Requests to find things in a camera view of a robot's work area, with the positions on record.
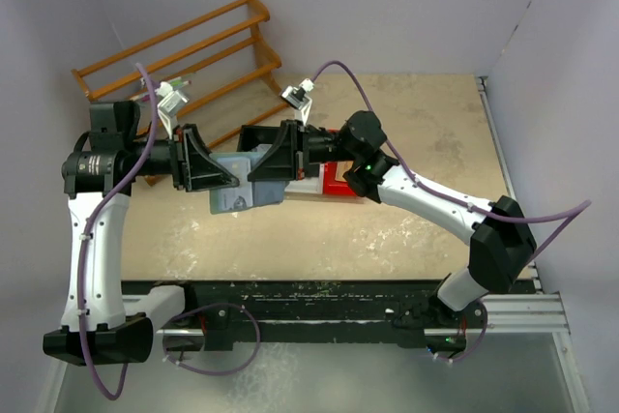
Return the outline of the green card holder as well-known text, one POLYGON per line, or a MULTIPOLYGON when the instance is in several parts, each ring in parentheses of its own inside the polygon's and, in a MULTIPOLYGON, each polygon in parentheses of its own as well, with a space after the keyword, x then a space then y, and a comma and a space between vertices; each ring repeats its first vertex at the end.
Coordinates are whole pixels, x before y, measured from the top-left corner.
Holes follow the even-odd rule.
POLYGON ((262 158, 261 153, 234 152, 215 154, 214 159, 240 180, 236 188, 251 188, 253 207, 279 204, 284 200, 284 189, 287 181, 259 181, 251 182, 248 175, 257 162, 262 158))

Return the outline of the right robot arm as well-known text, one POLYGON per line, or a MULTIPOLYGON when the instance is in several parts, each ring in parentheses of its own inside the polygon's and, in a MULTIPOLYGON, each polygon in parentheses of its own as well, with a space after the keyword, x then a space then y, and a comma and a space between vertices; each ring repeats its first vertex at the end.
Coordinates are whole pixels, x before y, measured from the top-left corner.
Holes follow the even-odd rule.
POLYGON ((470 196, 409 174, 383 151, 386 141, 376 115, 357 111, 337 131, 295 120, 244 126, 238 147, 268 147, 248 175, 251 182, 297 181, 310 165, 351 162, 343 178, 356 195, 411 212, 458 237, 469 248, 469 260, 439 285, 439 306, 461 311, 487 294, 508 293, 537 249, 517 201, 470 196))

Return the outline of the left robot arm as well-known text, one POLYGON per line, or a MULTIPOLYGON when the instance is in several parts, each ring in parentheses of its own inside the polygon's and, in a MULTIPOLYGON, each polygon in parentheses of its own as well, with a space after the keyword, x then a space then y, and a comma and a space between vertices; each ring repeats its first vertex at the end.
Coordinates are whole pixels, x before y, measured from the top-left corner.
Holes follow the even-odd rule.
POLYGON ((138 176, 169 174, 186 192, 237 187, 237 176, 212 159, 194 124, 169 139, 136 141, 134 101, 92 103, 90 129, 62 165, 72 227, 68 298, 60 327, 43 337, 46 355, 83 366, 145 362, 154 334, 185 307, 179 285, 123 300, 124 222, 138 176))

